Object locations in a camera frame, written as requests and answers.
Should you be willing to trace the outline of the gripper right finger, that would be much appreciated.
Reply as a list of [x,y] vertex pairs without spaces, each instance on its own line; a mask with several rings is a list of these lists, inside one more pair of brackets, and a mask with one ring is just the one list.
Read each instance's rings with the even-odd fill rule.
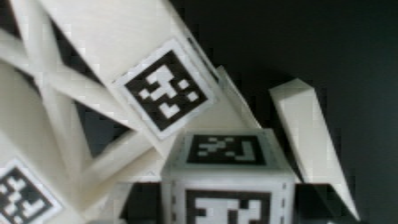
[[358,224],[345,201],[329,184],[317,184],[315,196],[317,205],[311,209],[311,224]]

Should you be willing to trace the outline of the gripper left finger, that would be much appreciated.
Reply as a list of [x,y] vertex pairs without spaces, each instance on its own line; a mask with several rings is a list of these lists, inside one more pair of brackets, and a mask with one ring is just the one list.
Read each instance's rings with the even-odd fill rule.
[[118,183],[111,190],[105,205],[100,210],[98,217],[87,222],[87,224],[128,224],[127,219],[121,217],[134,184]]

